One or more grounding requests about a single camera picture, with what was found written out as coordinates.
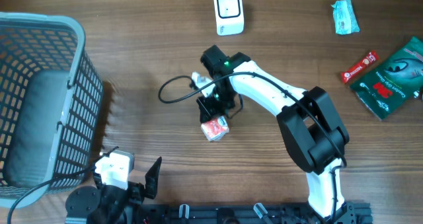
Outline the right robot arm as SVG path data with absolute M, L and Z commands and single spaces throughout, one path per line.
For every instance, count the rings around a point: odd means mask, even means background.
M 216 45 L 203 52 L 200 62 L 209 73 L 194 80 L 202 92 L 196 100 L 200 122 L 228 116 L 236 95 L 261 105 L 276 117 L 289 156 L 307 175 L 309 206 L 321 221 L 335 223 L 344 205 L 339 171 L 347 165 L 349 135 L 328 93 L 288 85 L 249 56 L 239 52 L 229 57 Z

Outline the red stick sachet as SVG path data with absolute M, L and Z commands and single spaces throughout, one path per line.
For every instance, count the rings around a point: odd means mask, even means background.
M 376 51 L 370 51 L 361 60 L 359 60 L 359 62 L 357 62 L 349 69 L 340 74 L 342 82 L 346 84 L 348 81 L 353 79 L 358 73 L 360 73 L 364 69 L 367 69 L 370 65 L 373 65 L 378 59 L 379 56 L 377 55 Z

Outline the teal wet wipes pack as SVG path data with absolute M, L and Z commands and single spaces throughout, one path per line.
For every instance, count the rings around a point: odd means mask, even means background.
M 360 31 L 351 0 L 338 0 L 331 7 L 337 34 L 347 35 Z

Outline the red white snack packet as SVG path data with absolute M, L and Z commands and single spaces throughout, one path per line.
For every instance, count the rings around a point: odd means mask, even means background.
M 218 141 L 229 133 L 229 126 L 224 116 L 205 122 L 200 127 L 208 141 Z

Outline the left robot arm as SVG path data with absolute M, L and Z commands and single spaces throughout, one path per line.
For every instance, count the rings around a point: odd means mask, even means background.
M 129 206 L 156 197 L 161 163 L 159 157 L 145 174 L 145 184 L 130 182 L 126 190 L 103 184 L 96 174 L 96 186 L 83 186 L 68 196 L 65 223 L 130 223 Z

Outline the green 3M package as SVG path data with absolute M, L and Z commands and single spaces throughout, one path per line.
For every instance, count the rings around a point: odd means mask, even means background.
M 380 120 L 422 88 L 422 41 L 413 37 L 383 63 L 354 81 L 350 89 Z

